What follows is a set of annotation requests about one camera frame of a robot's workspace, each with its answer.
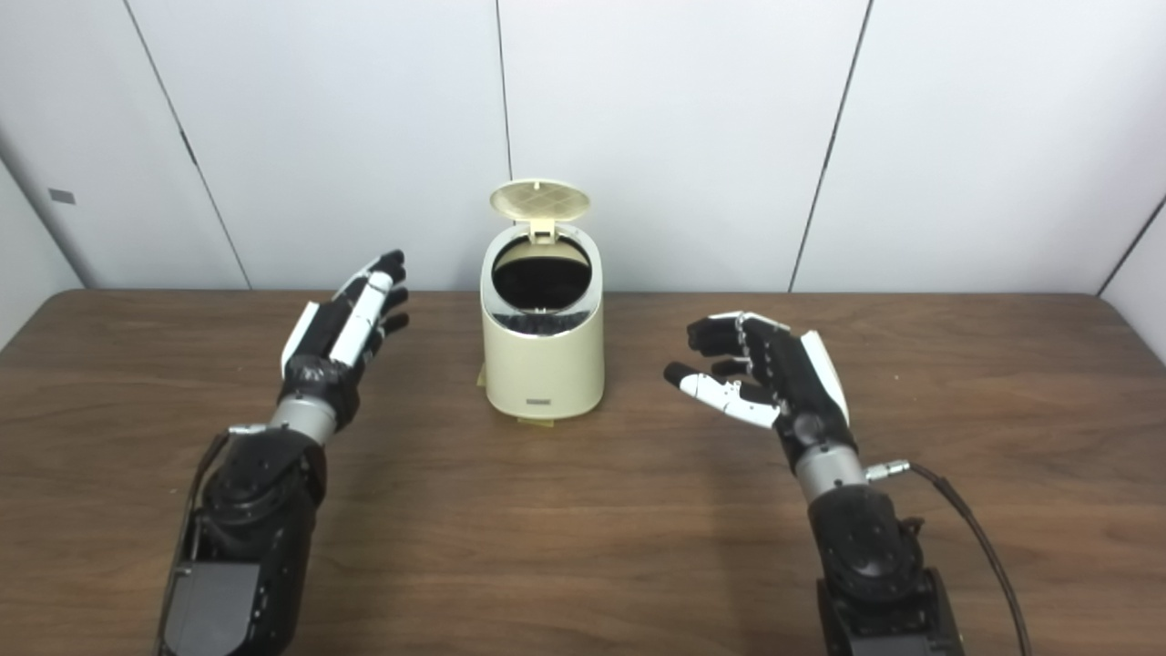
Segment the robotic arm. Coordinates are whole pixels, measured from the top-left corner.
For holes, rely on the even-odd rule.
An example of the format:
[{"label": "robotic arm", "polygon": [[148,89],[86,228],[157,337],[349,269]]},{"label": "robotic arm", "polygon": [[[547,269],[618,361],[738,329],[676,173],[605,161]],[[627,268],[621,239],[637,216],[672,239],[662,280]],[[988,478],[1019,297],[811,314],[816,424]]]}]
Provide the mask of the robotic arm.
[{"label": "robotic arm", "polygon": [[[777,432],[802,494],[822,560],[819,613],[830,656],[963,656],[939,572],[923,566],[920,520],[899,520],[869,485],[904,461],[864,470],[842,385],[815,332],[747,311],[702,318],[688,344],[731,357],[712,375],[674,362],[665,379],[725,415]],[[749,375],[758,385],[729,381]]]},{"label": "robotic arm", "polygon": [[357,386],[385,337],[408,323],[389,313],[408,297],[403,280],[405,255],[393,251],[331,301],[308,303],[283,348],[272,419],[211,444],[187,501],[156,656],[274,656],[292,641],[326,488],[324,445],[356,417]]}]

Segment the open lid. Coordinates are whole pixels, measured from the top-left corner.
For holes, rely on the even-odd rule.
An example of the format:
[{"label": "open lid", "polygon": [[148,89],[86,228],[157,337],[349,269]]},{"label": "open lid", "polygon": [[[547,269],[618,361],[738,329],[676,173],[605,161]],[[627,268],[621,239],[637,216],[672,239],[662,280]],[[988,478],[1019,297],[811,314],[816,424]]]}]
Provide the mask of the open lid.
[{"label": "open lid", "polygon": [[575,220],[591,207],[586,193],[554,179],[515,179],[490,195],[490,204],[511,220],[531,224],[531,240],[553,244],[559,238],[556,220]]}]

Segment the small trash can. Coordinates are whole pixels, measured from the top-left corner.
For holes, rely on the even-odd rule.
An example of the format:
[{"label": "small trash can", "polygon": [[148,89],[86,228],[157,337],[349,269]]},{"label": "small trash can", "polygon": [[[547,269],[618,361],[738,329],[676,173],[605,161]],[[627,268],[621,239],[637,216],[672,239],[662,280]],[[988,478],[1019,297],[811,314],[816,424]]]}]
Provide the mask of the small trash can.
[{"label": "small trash can", "polygon": [[603,266],[568,221],[590,199],[563,182],[517,179],[490,204],[515,225],[482,263],[486,397],[525,419],[583,415],[603,397]]}]

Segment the small sticker on wall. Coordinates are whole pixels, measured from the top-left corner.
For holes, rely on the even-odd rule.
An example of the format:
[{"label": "small sticker on wall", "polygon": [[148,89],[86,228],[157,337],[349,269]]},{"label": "small sticker on wall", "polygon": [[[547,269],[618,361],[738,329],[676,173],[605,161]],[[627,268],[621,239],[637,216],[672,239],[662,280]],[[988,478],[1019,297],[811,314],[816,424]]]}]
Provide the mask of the small sticker on wall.
[{"label": "small sticker on wall", "polygon": [[58,203],[69,203],[70,205],[77,204],[77,198],[73,197],[72,191],[64,191],[62,189],[49,188],[49,199],[56,200]]}]

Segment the wood grain surface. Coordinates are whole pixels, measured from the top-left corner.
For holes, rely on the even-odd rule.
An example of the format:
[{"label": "wood grain surface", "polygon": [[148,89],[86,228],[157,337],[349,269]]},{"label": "wood grain surface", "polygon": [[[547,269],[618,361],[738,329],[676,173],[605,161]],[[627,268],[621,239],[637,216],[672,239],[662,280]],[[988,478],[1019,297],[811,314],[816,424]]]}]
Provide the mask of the wood grain surface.
[{"label": "wood grain surface", "polygon": [[[58,295],[0,353],[0,654],[146,655],[195,463],[264,422],[324,294]],[[620,295],[607,392],[553,429],[494,412],[473,294],[419,292],[329,446],[295,655],[822,655],[819,563],[778,444],[677,394],[683,326],[749,308],[817,327],[865,463],[950,478],[1037,653],[1166,649],[1166,371],[1072,295]],[[971,535],[884,484],[970,656],[1014,654]]]}]

